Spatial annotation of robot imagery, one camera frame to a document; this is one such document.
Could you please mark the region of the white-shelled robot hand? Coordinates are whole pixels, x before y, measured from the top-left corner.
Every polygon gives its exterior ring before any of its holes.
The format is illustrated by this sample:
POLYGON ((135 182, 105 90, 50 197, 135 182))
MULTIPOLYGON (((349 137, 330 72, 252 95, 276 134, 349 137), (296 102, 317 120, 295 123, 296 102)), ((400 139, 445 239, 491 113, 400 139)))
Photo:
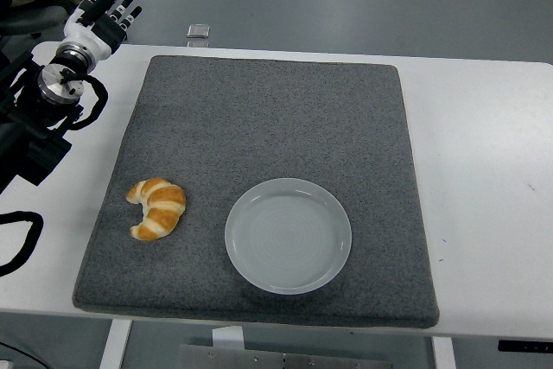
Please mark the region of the white-shelled robot hand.
POLYGON ((70 15, 63 43, 85 53, 93 64, 109 58, 127 38, 142 12, 134 0, 83 0, 70 15))

